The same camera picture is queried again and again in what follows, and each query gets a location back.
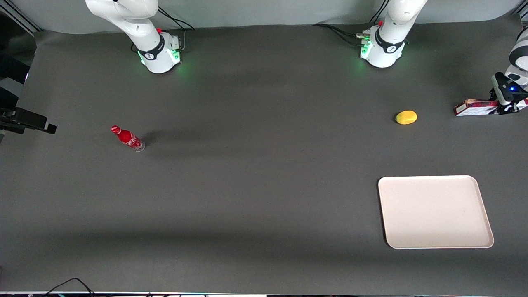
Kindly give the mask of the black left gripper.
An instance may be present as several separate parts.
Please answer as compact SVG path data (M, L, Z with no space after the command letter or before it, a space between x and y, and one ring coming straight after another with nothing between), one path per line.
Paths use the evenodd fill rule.
M491 81L495 95L499 101L497 114L506 115L519 112L517 103L527 98L527 91L515 80L503 73L495 73Z

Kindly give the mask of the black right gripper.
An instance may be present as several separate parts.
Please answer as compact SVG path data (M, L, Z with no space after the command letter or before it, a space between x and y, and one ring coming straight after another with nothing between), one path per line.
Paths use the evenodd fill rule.
M48 118L38 113L34 113L22 108L15 109L15 123L18 128L12 127L13 109L0 109L0 130L2 134L7 131L17 134L24 134L26 129L40 130L48 134L55 134L57 127L48 122Z

